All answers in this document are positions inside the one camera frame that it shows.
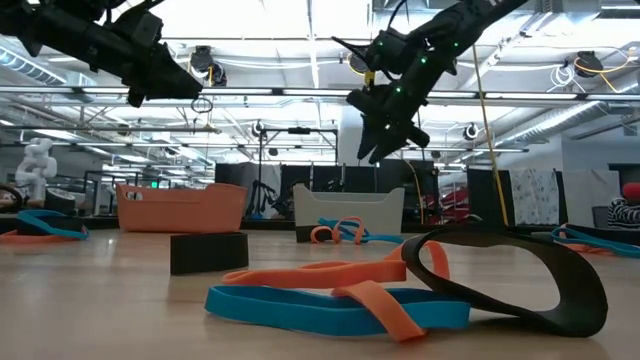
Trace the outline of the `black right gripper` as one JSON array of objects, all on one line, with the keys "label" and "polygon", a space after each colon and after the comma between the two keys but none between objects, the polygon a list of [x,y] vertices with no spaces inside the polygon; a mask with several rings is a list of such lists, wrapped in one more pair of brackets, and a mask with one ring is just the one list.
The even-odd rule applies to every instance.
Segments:
[{"label": "black right gripper", "polygon": [[428,104],[430,84],[426,81],[401,77],[388,84],[368,81],[368,89],[377,88],[381,93],[380,116],[368,116],[363,124],[358,159],[370,155],[369,163],[375,164],[405,146],[408,140],[419,147],[430,143],[429,135],[416,126],[413,117]]}]

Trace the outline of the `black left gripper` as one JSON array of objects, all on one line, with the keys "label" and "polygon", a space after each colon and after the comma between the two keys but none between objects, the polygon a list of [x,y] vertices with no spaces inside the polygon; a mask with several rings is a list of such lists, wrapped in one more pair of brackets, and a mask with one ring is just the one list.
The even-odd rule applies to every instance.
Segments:
[{"label": "black left gripper", "polygon": [[196,99],[202,84],[174,60],[154,62],[154,46],[116,44],[89,46],[91,70],[104,70],[129,88],[127,102],[139,108],[152,99]]}]

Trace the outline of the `black partition panel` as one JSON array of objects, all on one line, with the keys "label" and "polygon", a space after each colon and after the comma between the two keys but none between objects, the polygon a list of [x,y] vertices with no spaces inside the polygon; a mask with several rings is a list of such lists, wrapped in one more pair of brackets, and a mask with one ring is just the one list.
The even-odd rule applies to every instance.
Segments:
[{"label": "black partition panel", "polygon": [[320,165],[282,165],[281,190],[303,183],[312,192],[374,193],[377,174],[374,167]]}]

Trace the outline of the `light grey plastic basket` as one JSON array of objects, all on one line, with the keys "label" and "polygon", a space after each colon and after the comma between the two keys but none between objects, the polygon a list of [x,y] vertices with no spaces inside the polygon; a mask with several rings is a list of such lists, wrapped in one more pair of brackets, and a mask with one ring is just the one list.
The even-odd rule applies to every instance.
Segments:
[{"label": "light grey plastic basket", "polygon": [[400,235],[404,190],[389,193],[311,192],[304,184],[293,188],[296,226],[318,225],[320,218],[357,216],[374,234]]}]

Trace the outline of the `red object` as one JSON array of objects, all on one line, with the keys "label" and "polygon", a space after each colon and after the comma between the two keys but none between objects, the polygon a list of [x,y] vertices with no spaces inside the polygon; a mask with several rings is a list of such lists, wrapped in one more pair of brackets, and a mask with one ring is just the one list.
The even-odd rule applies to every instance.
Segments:
[{"label": "red object", "polygon": [[447,222],[457,222],[470,214],[469,192],[466,186],[447,193],[441,199],[442,218]]}]

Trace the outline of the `dark grey partition panel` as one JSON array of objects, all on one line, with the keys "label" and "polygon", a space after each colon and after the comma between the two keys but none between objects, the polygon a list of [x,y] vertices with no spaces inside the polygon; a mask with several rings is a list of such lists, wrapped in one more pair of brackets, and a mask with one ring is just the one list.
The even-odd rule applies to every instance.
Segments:
[{"label": "dark grey partition panel", "polygon": [[247,189],[246,201],[250,200],[254,180],[259,180],[279,194],[281,189],[281,168],[279,165],[265,163],[259,165],[253,162],[217,163],[215,165],[215,182],[245,187]]}]

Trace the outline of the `narrow black panel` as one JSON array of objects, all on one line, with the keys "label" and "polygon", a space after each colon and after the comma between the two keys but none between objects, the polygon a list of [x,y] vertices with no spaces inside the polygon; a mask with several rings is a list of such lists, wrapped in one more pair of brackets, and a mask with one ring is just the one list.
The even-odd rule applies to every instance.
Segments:
[{"label": "narrow black panel", "polygon": [[[500,170],[500,183],[509,226],[514,225],[514,205],[510,173]],[[467,171],[468,201],[472,214],[479,216],[487,224],[505,224],[502,206],[494,175],[491,170],[470,169]]]}]

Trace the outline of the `orange plastic basket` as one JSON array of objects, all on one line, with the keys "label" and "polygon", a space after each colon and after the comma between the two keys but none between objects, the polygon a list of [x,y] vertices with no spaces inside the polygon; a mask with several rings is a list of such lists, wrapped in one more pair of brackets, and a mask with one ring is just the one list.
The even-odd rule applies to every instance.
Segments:
[{"label": "orange plastic basket", "polygon": [[204,189],[157,189],[118,185],[119,227],[128,232],[237,232],[247,189],[210,184]]}]

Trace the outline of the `white robot figure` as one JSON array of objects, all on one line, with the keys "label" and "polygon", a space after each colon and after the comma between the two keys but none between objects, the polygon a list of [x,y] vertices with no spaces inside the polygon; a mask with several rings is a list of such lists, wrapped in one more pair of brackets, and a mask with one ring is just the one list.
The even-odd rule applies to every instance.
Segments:
[{"label": "white robot figure", "polygon": [[44,201],[47,180],[57,174],[57,160],[50,156],[53,141],[33,138],[24,148],[24,157],[15,173],[17,189],[33,201]]}]

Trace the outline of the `dark grey box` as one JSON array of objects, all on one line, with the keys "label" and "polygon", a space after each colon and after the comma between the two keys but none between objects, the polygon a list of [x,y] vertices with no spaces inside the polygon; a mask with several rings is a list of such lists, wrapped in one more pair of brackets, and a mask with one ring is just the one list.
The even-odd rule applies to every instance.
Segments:
[{"label": "dark grey box", "polygon": [[75,216],[76,198],[69,192],[57,188],[47,188],[45,191],[44,208],[65,215]]}]

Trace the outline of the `patterned white cloth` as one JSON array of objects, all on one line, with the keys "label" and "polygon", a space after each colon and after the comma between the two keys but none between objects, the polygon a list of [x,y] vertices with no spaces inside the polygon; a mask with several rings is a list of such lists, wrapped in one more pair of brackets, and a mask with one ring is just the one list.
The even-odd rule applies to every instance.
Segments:
[{"label": "patterned white cloth", "polygon": [[532,168],[509,172],[516,225],[557,225],[559,186],[554,171]]}]

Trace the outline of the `black curved tube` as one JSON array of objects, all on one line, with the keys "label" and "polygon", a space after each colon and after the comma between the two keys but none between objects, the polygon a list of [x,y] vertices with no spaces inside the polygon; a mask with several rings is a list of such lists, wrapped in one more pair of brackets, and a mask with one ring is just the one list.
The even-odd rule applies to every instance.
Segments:
[{"label": "black curved tube", "polygon": [[31,197],[27,187],[0,183],[0,213],[17,213],[21,210],[41,208],[43,204],[43,200]]}]

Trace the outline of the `person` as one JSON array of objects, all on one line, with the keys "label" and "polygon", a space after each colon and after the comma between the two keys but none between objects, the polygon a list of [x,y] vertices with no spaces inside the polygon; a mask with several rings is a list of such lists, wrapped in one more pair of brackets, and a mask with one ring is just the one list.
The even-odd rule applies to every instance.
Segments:
[{"label": "person", "polygon": [[622,196],[608,207],[607,223],[611,228],[640,229],[640,182],[623,186]]}]

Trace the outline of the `long ceiling light rail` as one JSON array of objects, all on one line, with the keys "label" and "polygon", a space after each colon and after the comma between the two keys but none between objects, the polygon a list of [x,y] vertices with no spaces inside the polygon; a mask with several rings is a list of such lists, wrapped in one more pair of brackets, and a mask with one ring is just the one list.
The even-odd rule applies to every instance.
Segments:
[{"label": "long ceiling light rail", "polygon": [[[126,95],[125,87],[79,87],[79,86],[15,86],[0,85],[0,93],[40,93],[40,94],[91,94]],[[305,89],[305,88],[205,88],[201,95],[214,96],[298,96],[298,97],[346,97],[345,89]],[[499,100],[585,100],[585,101],[640,101],[637,93],[543,93],[543,92],[487,92],[487,99]],[[473,91],[431,91],[429,99],[479,99]]]}]

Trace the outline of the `black aluminium table frame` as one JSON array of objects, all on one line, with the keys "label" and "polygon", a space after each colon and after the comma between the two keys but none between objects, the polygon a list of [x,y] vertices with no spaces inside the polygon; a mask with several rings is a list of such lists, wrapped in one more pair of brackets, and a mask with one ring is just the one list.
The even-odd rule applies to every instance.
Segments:
[{"label": "black aluminium table frame", "polygon": [[[119,227],[118,218],[79,218],[89,230],[110,229]],[[0,217],[0,234],[16,231],[17,232],[17,215],[14,217]],[[638,229],[605,229],[605,228],[589,228],[578,225],[565,224],[562,226],[516,226],[509,227],[507,230],[512,233],[533,235],[538,232],[551,232],[558,227],[568,227],[588,235],[592,235],[605,240],[611,240],[619,243],[640,246],[640,230]],[[293,230],[295,231],[295,222],[291,220],[242,220],[240,230]]]}]

